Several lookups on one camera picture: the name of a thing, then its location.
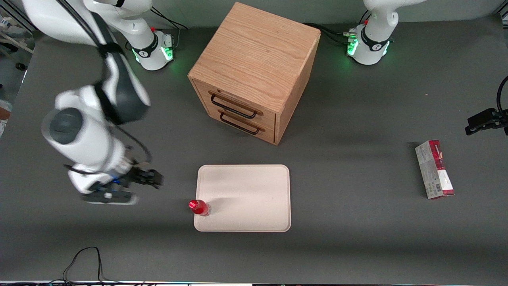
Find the gray tabletop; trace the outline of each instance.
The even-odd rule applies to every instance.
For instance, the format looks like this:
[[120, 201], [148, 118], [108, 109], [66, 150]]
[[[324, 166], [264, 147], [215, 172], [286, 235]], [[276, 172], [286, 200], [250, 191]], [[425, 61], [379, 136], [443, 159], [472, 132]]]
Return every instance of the gray tabletop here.
[[[133, 187], [135, 206], [83, 203], [69, 160], [43, 139], [55, 95], [97, 80], [101, 60], [88, 46], [38, 41], [0, 139], [0, 280], [57, 279], [96, 245], [106, 276], [121, 280], [506, 284], [508, 140], [502, 130], [464, 133], [469, 116], [495, 106], [506, 75], [499, 17], [402, 23], [370, 67], [322, 37], [278, 147], [202, 107], [186, 75], [213, 32], [183, 31], [161, 71], [129, 55], [152, 108], [125, 128], [165, 176], [161, 190]], [[426, 199], [414, 145], [429, 139], [441, 140], [454, 197]], [[291, 229], [196, 231], [186, 203], [204, 164], [287, 165]], [[96, 263], [84, 253], [69, 278], [95, 279]]]

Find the red and white box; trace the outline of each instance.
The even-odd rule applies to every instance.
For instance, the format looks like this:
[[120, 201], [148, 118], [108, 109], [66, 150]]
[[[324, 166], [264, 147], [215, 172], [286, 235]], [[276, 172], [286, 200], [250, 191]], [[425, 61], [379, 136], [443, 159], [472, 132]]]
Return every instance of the red and white box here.
[[415, 148], [429, 199], [454, 195], [452, 182], [444, 168], [439, 140], [429, 140]]

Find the red bottle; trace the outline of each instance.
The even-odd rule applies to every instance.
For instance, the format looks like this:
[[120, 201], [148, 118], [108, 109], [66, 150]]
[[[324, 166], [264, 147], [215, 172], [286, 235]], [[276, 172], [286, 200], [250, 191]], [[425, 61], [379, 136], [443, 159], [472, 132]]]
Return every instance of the red bottle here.
[[210, 214], [210, 206], [200, 199], [190, 201], [189, 208], [197, 215], [207, 216]]

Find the black metal handle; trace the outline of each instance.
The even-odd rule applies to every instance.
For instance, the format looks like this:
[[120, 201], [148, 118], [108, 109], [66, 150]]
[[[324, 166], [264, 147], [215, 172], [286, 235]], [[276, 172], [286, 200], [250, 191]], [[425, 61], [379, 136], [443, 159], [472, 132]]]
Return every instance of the black metal handle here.
[[224, 119], [223, 117], [224, 117], [224, 113], [223, 113], [223, 112], [221, 112], [221, 113], [220, 113], [220, 120], [221, 120], [222, 122], [224, 122], [224, 123], [226, 123], [226, 124], [229, 124], [229, 125], [231, 125], [231, 126], [233, 126], [233, 127], [236, 127], [236, 128], [238, 128], [238, 129], [240, 129], [240, 130], [242, 130], [242, 131], [245, 131], [245, 132], [247, 132], [247, 133], [249, 133], [249, 134], [251, 134], [251, 135], [256, 135], [256, 134], [258, 134], [258, 133], [259, 133], [259, 130], [260, 130], [260, 128], [259, 128], [259, 127], [256, 129], [256, 131], [250, 131], [250, 130], [248, 130], [248, 129], [246, 129], [246, 128], [243, 128], [243, 127], [241, 127], [241, 126], [239, 126], [239, 125], [234, 124], [234, 123], [233, 123], [233, 122], [231, 122], [231, 121], [227, 121], [227, 120], [226, 120], [226, 119]]
[[252, 118], [254, 118], [254, 117], [256, 116], [256, 114], [258, 114], [258, 112], [257, 112], [257, 111], [254, 111], [254, 113], [253, 113], [252, 115], [250, 115], [250, 116], [249, 116], [249, 115], [247, 115], [247, 114], [241, 113], [241, 112], [239, 112], [239, 111], [236, 111], [236, 110], [234, 110], [234, 109], [232, 109], [232, 108], [229, 108], [229, 107], [225, 106], [224, 104], [220, 104], [220, 103], [218, 103], [218, 102], [216, 102], [216, 101], [213, 101], [213, 99], [214, 99], [215, 97], [216, 97], [216, 96], [215, 96], [215, 94], [212, 94], [212, 97], [210, 98], [210, 100], [212, 101], [212, 103], [213, 103], [213, 104], [215, 104], [215, 105], [217, 105], [217, 106], [219, 106], [219, 107], [222, 107], [222, 108], [224, 108], [224, 109], [225, 109], [225, 110], [227, 110], [227, 111], [231, 111], [232, 113], [234, 113], [234, 114], [236, 114], [236, 115], [240, 115], [240, 116], [245, 117], [245, 118], [247, 118], [247, 119], [252, 119]]

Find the green led light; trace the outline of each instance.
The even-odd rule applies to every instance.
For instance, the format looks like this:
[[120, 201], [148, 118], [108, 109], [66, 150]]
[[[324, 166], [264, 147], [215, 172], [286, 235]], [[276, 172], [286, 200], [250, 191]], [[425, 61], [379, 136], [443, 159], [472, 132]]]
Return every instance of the green led light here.
[[358, 40], [357, 40], [357, 39], [355, 39], [355, 40], [354, 40], [354, 41], [350, 44], [350, 46], [347, 48], [347, 53], [348, 53], [349, 55], [354, 55], [357, 47], [358, 47]]
[[136, 57], [136, 62], [139, 63], [139, 59], [138, 59], [138, 55], [136, 54], [136, 52], [134, 51], [134, 49], [132, 49], [132, 53], [134, 54], [134, 56]]
[[383, 52], [383, 55], [386, 54], [386, 52], [388, 51], [388, 46], [390, 45], [390, 41], [388, 41], [388, 43], [386, 43], [386, 47], [385, 47], [385, 51]]
[[161, 47], [161, 51], [164, 54], [164, 56], [166, 57], [166, 60], [168, 60], [168, 62], [173, 59], [173, 49], [172, 48]]

